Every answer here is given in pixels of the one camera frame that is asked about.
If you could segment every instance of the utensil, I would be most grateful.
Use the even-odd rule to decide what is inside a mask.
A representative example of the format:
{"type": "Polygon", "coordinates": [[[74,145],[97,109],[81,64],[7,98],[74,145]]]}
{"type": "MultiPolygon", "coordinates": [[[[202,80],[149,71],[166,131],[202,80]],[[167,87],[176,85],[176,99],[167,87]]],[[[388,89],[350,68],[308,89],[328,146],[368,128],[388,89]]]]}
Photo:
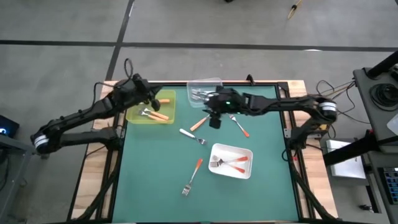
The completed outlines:
{"type": "Polygon", "coordinates": [[[235,121],[235,123],[241,128],[241,130],[243,131],[243,134],[248,138],[250,135],[247,131],[245,131],[242,126],[239,124],[239,122],[236,120],[235,116],[233,114],[229,115],[229,118],[231,118],[231,120],[235,121]]]}
{"type": "Polygon", "coordinates": [[[237,158],[237,159],[232,159],[230,161],[224,161],[224,160],[220,159],[218,161],[210,162],[210,166],[211,167],[219,167],[219,166],[221,166],[224,163],[241,162],[241,161],[247,161],[247,160],[249,160],[249,158],[247,156],[240,157],[240,158],[237,158]]]}
{"type": "Polygon", "coordinates": [[[155,112],[155,111],[151,111],[151,110],[148,109],[148,108],[144,108],[144,112],[148,112],[148,113],[150,113],[150,114],[152,114],[152,115],[154,115],[154,116],[156,116],[156,117],[158,117],[158,118],[162,118],[162,119],[165,119],[165,120],[168,120],[168,119],[169,119],[168,116],[162,115],[161,113],[158,113],[158,112],[155,112]]]}
{"type": "Polygon", "coordinates": [[[229,164],[229,163],[225,163],[221,158],[219,158],[219,157],[216,156],[216,155],[213,155],[212,159],[213,159],[214,161],[216,161],[216,162],[222,161],[222,162],[220,162],[220,165],[221,165],[222,163],[224,163],[224,164],[226,164],[226,165],[228,165],[228,166],[230,166],[230,167],[236,169],[237,171],[241,172],[242,174],[245,173],[245,170],[244,170],[244,169],[239,168],[239,167],[237,167],[237,166],[233,166],[233,165],[231,165],[231,164],[229,164]]]}
{"type": "Polygon", "coordinates": [[[190,130],[191,130],[191,131],[194,131],[194,130],[196,130],[197,128],[199,128],[209,117],[210,117],[210,114],[207,115],[206,117],[204,117],[203,119],[201,119],[201,120],[200,120],[199,122],[197,122],[195,125],[193,125],[193,126],[190,128],[190,130]]]}
{"type": "Polygon", "coordinates": [[[203,97],[201,97],[201,96],[199,96],[199,95],[195,95],[195,94],[192,94],[192,95],[191,95],[191,98],[192,98],[193,100],[204,100],[203,97]]]}
{"type": "Polygon", "coordinates": [[[196,139],[200,144],[206,144],[206,143],[207,143],[206,140],[200,139],[200,138],[196,138],[193,134],[189,133],[188,131],[186,131],[186,130],[184,130],[184,129],[182,129],[182,128],[180,128],[180,132],[181,132],[182,134],[184,134],[184,135],[190,137],[190,138],[196,139]]]}
{"type": "Polygon", "coordinates": [[[199,169],[199,167],[200,167],[200,165],[201,165],[202,162],[203,162],[203,159],[199,159],[199,160],[198,160],[197,166],[195,167],[195,171],[193,171],[191,180],[189,181],[189,183],[188,183],[188,184],[184,187],[184,189],[182,190],[182,194],[183,194],[183,195],[188,196],[188,193],[189,193],[189,191],[191,190],[191,187],[192,187],[193,178],[194,178],[195,174],[197,173],[197,171],[198,171],[198,169],[199,169]]]}
{"type": "Polygon", "coordinates": [[[159,103],[170,103],[170,99],[158,99],[159,103]]]}
{"type": "Polygon", "coordinates": [[[207,95],[207,94],[209,94],[209,93],[214,93],[215,91],[213,90],[213,91],[202,91],[202,90],[200,90],[200,89],[192,89],[191,90],[191,92],[192,92],[192,94],[195,94],[195,95],[207,95]]]}
{"type": "Polygon", "coordinates": [[[162,119],[162,118],[158,118],[158,117],[156,117],[156,116],[147,114],[147,113],[145,113],[144,110],[138,111],[138,114],[141,115],[141,116],[147,116],[148,118],[154,119],[154,120],[156,120],[156,121],[166,121],[166,120],[164,120],[164,119],[162,119]]]}

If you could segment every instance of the white handle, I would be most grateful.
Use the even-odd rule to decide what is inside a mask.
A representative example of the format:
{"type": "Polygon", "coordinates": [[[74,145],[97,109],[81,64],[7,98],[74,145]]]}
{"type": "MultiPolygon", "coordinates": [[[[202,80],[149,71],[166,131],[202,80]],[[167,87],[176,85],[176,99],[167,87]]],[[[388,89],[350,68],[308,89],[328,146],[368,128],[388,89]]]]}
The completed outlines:
{"type": "Polygon", "coordinates": [[[189,133],[188,131],[186,131],[186,130],[184,130],[184,129],[182,129],[182,128],[180,128],[180,132],[181,132],[182,134],[188,136],[188,137],[195,138],[195,136],[194,136],[193,134],[189,133]]]}

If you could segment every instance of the black line on floor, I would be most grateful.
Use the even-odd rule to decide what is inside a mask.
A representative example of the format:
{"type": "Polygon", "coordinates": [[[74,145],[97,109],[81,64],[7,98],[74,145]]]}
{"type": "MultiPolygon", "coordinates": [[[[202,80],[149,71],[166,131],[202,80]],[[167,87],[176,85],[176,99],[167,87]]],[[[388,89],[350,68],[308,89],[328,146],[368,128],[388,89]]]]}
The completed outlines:
{"type": "Polygon", "coordinates": [[[309,45],[257,45],[257,44],[195,44],[195,43],[156,43],[156,42],[122,42],[126,33],[129,20],[128,10],[126,20],[123,20],[117,42],[91,42],[91,41],[51,41],[51,40],[0,40],[0,45],[39,45],[39,46],[79,46],[79,47],[115,47],[115,57],[119,55],[121,47],[138,48],[166,48],[166,49],[242,49],[242,50],[321,50],[339,52],[395,52],[398,47],[339,47],[339,46],[309,46],[309,45]]]}
{"type": "Polygon", "coordinates": [[[124,42],[122,47],[166,48],[166,49],[244,49],[244,50],[321,50],[339,52],[395,52],[398,47],[339,47],[306,45],[256,45],[256,44],[194,44],[124,42]]]}
{"type": "Polygon", "coordinates": [[[120,48],[122,47],[124,34],[126,33],[127,25],[129,24],[130,13],[132,11],[132,4],[134,0],[129,0],[126,8],[126,12],[124,12],[122,26],[119,31],[118,40],[116,41],[116,46],[113,49],[111,63],[109,64],[108,71],[106,72],[105,81],[112,80],[114,68],[116,67],[116,62],[118,61],[120,48]]]}
{"type": "Polygon", "coordinates": [[[116,45],[116,43],[115,42],[91,42],[91,41],[0,40],[0,45],[113,47],[116,45]]]}

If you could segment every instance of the orange handle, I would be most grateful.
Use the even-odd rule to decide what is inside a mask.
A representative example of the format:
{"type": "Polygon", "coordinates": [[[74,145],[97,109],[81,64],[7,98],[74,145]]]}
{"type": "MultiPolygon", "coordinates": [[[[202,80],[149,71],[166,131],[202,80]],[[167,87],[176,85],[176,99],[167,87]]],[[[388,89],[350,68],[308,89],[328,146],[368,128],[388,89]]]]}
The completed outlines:
{"type": "Polygon", "coordinates": [[[170,103],[170,99],[159,99],[159,103],[170,103]]]}
{"type": "Polygon", "coordinates": [[[199,122],[197,122],[195,125],[193,125],[189,130],[191,130],[191,131],[196,130],[196,129],[199,128],[199,126],[201,126],[206,120],[207,120],[207,117],[201,119],[199,122]]]}
{"type": "Polygon", "coordinates": [[[242,131],[243,131],[243,134],[248,138],[250,135],[249,135],[249,133],[247,132],[247,131],[245,131],[244,129],[242,129],[242,131]]]}
{"type": "Polygon", "coordinates": [[[242,174],[244,174],[244,172],[245,172],[245,170],[242,169],[242,168],[239,168],[239,167],[236,167],[236,166],[232,166],[232,165],[229,165],[229,166],[231,166],[232,168],[234,168],[234,169],[236,169],[237,171],[241,172],[242,174]]]}
{"type": "Polygon", "coordinates": [[[195,169],[199,169],[202,162],[203,162],[203,159],[198,159],[197,166],[195,169]]]}
{"type": "Polygon", "coordinates": [[[158,118],[158,117],[152,116],[152,115],[148,115],[148,117],[149,117],[150,119],[154,119],[154,120],[157,120],[157,121],[166,121],[166,120],[164,120],[164,119],[162,119],[162,118],[158,118]]]}
{"type": "Polygon", "coordinates": [[[152,115],[155,115],[156,117],[159,117],[159,118],[162,118],[162,119],[165,119],[165,120],[168,120],[168,119],[169,119],[168,116],[162,115],[162,114],[160,114],[160,113],[158,113],[158,112],[155,112],[155,111],[151,111],[150,113],[151,113],[152,115]]]}
{"type": "Polygon", "coordinates": [[[239,159],[235,159],[234,161],[238,162],[238,161],[247,161],[249,160],[249,158],[247,156],[244,157],[240,157],[239,159]]]}

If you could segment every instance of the clear plastic container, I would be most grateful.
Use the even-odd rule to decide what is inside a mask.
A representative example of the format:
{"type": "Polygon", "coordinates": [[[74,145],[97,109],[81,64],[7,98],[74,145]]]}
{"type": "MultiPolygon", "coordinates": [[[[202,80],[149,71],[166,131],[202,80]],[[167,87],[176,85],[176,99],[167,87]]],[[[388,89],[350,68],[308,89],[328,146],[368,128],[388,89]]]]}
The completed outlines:
{"type": "Polygon", "coordinates": [[[172,124],[174,123],[175,116],[175,91],[174,90],[160,90],[158,94],[156,94],[156,99],[160,101],[160,110],[156,111],[164,116],[168,116],[168,120],[159,120],[159,117],[154,113],[149,111],[145,112],[148,115],[151,115],[152,118],[148,115],[141,115],[142,110],[149,109],[152,112],[155,112],[150,104],[146,105],[140,103],[137,106],[130,107],[126,113],[126,120],[133,124],[172,124]]]}
{"type": "Polygon", "coordinates": [[[192,107],[205,107],[203,104],[209,94],[216,91],[217,86],[222,86],[220,78],[206,78],[202,80],[192,80],[187,82],[188,100],[192,107]]]}

